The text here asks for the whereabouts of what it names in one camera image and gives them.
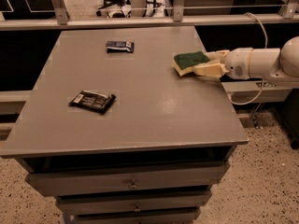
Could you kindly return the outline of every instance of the speckled floor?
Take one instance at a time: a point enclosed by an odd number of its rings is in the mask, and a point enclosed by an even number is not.
[[[193,224],[298,224],[299,151],[291,149],[273,109],[260,114],[260,130],[240,119],[250,141],[235,150],[231,168]],[[64,223],[54,199],[29,187],[18,163],[0,159],[0,165],[0,223]]]

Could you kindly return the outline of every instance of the wheel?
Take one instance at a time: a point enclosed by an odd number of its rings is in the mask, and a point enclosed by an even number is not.
[[[63,214],[63,218],[64,218],[64,224],[75,224],[75,219],[73,219],[73,217]]]
[[[291,148],[292,149],[299,149],[299,143],[298,143],[298,141],[292,141],[292,143],[291,143]]]

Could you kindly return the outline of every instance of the gray table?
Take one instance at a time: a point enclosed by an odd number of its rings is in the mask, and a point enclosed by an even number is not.
[[[108,40],[134,41],[135,52],[107,54]],[[175,54],[199,49],[193,27],[62,32],[0,156],[18,160],[27,181],[55,196],[78,223],[196,218],[194,200],[209,195],[234,148],[248,142],[218,80],[179,77],[172,67]],[[114,93],[117,100],[105,115],[68,106],[82,90]],[[167,201],[139,212],[140,197],[162,189],[150,202],[172,193],[178,200],[192,196],[192,205]],[[135,211],[113,210],[103,202],[109,193],[125,196]],[[97,207],[70,211],[86,200]]]

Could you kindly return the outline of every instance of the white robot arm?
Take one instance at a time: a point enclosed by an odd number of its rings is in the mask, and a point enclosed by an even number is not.
[[[299,36],[280,49],[234,49],[224,60],[233,79],[262,78],[276,85],[299,88]]]

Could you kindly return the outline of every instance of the drawer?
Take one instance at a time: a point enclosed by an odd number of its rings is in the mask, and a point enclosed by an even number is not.
[[[198,207],[204,205],[210,196],[210,190],[203,190],[200,187],[154,189],[61,197],[57,199],[56,205],[69,216],[144,212],[155,209]]]
[[[148,211],[144,213],[92,215],[75,217],[76,224],[150,224],[191,222],[199,216],[198,208]]]
[[[43,196],[194,187],[218,183],[228,162],[29,174],[26,181]]]
[[[24,158],[29,173],[60,173],[106,168],[165,165],[227,160],[232,147],[189,147],[85,155]]]

